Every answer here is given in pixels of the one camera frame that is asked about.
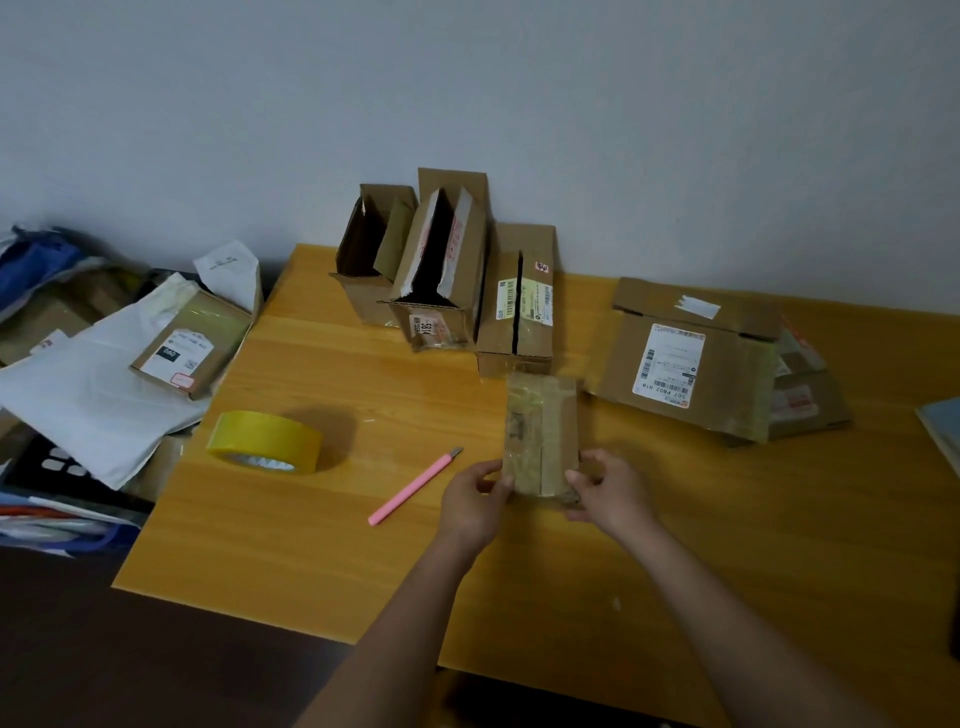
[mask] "yellow tape roll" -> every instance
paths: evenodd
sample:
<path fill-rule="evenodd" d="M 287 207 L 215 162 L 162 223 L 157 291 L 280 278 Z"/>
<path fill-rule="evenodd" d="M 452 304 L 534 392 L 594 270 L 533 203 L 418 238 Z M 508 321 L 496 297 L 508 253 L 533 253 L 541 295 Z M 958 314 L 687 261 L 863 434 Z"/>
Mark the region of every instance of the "yellow tape roll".
<path fill-rule="evenodd" d="M 221 460 L 277 473 L 313 473 L 323 436 L 313 427 L 263 412 L 224 412 L 206 451 Z"/>

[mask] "pink utility knife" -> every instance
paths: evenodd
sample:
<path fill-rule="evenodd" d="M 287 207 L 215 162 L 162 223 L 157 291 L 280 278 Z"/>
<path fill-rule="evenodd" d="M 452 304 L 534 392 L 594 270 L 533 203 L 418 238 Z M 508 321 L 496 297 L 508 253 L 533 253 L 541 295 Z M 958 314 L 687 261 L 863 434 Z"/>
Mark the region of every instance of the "pink utility knife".
<path fill-rule="evenodd" d="M 446 466 L 453 462 L 453 458 L 463 452 L 463 448 L 454 448 L 446 455 L 444 455 L 440 460 L 435 462 L 429 468 L 427 468 L 423 473 L 420 474 L 410 485 L 404 488 L 402 491 L 397 493 L 395 496 L 390 498 L 386 503 L 381 505 L 376 509 L 376 513 L 370 516 L 367 519 L 367 523 L 370 525 L 377 525 L 383 521 L 387 516 L 393 513 L 407 498 L 416 493 L 420 488 L 426 485 L 430 478 L 443 470 Z"/>

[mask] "person's left hand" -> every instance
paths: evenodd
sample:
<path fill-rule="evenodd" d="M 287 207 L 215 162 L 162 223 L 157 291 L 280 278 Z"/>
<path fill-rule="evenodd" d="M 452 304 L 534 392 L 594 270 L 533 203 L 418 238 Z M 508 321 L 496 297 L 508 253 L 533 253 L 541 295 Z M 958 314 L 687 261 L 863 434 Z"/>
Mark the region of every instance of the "person's left hand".
<path fill-rule="evenodd" d="M 474 463 L 454 475 L 444 491 L 437 538 L 462 549 L 471 561 L 496 536 L 503 504 L 514 489 L 513 480 L 502 475 L 492 487 L 484 480 L 502 467 L 502 460 Z"/>

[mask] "person's left arm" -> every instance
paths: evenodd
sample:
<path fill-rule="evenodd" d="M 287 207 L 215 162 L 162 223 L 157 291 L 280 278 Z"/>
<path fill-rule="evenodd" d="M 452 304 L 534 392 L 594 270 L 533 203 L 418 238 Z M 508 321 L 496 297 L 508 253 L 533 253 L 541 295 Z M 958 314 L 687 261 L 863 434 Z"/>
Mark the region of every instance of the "person's left arm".
<path fill-rule="evenodd" d="M 483 495 L 484 477 L 500 466 L 475 463 L 450 480 L 437 535 L 297 728 L 416 725 L 457 588 L 496 535 L 512 490 L 501 478 Z"/>

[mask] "wooden table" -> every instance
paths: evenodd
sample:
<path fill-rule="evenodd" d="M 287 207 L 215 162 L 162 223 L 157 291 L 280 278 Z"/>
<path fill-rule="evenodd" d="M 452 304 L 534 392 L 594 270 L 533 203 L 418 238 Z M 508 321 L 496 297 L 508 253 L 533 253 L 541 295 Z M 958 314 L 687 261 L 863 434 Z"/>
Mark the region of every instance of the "wooden table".
<path fill-rule="evenodd" d="M 299 246 L 115 586 L 353 643 L 433 535 L 437 477 L 367 516 L 441 453 L 498 457 L 502 380 L 472 354 L 410 353 L 361 327 Z M 585 368 L 612 279 L 559 276 L 555 370 Z M 839 378 L 856 426 L 724 449 L 695 427 L 584 399 L 582 444 L 647 472 L 668 527 L 759 612 L 903 725 L 960 725 L 948 632 L 960 481 L 913 408 L 960 393 L 960 319 L 784 300 Z M 325 435 L 309 476 L 228 465 L 217 416 L 254 409 Z M 457 596 L 441 664 L 698 725 L 726 723 L 643 571 L 594 527 L 512 503 Z"/>

